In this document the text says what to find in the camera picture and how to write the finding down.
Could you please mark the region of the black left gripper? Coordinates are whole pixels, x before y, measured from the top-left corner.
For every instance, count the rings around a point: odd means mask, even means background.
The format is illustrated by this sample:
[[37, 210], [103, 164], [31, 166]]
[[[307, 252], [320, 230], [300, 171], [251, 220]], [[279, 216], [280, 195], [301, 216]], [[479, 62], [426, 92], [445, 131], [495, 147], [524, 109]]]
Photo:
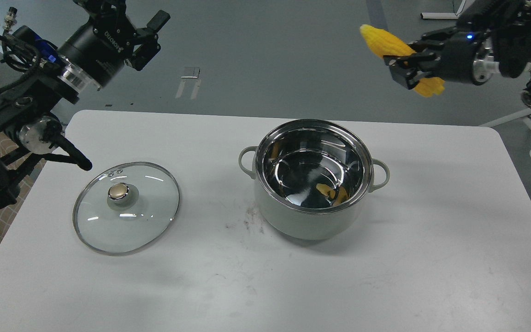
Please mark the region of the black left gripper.
[[80, 67], [99, 88], [105, 88], [125, 64], [141, 71], [161, 50], [158, 32], [171, 18], [162, 9], [129, 38], [126, 1], [73, 2], [84, 9], [90, 19], [59, 47], [58, 53]]

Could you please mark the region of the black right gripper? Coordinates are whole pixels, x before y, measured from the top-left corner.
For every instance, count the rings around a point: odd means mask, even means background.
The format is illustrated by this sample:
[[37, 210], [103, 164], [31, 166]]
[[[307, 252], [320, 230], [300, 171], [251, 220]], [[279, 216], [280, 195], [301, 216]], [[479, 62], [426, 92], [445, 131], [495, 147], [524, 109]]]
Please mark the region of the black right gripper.
[[410, 55], [385, 54], [392, 80], [412, 90], [424, 78], [480, 86], [495, 73], [495, 56], [489, 33], [459, 31], [455, 26], [422, 34], [407, 43]]

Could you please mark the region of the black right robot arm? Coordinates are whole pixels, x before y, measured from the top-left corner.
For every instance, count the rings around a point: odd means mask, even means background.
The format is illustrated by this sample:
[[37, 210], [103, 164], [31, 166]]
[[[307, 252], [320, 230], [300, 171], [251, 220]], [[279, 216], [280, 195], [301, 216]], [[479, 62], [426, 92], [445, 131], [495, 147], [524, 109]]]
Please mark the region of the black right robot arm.
[[411, 55], [381, 54], [394, 81], [417, 88], [423, 78], [480, 86], [493, 74], [530, 74], [520, 97], [531, 109], [531, 0], [475, 0], [454, 26], [411, 42]]

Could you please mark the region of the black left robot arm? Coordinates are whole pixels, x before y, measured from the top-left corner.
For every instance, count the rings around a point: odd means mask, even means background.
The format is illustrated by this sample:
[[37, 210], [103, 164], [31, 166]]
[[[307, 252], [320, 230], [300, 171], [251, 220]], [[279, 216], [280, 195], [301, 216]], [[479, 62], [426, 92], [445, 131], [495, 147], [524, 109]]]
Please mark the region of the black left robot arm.
[[64, 135], [52, 109], [75, 104], [88, 86], [98, 89], [125, 66], [142, 70], [161, 50], [158, 32], [170, 19], [159, 10], [145, 27], [127, 17], [124, 0], [78, 0], [89, 18], [60, 47], [21, 26], [10, 7], [0, 34], [0, 210], [15, 205], [19, 184], [40, 160], [91, 161]]

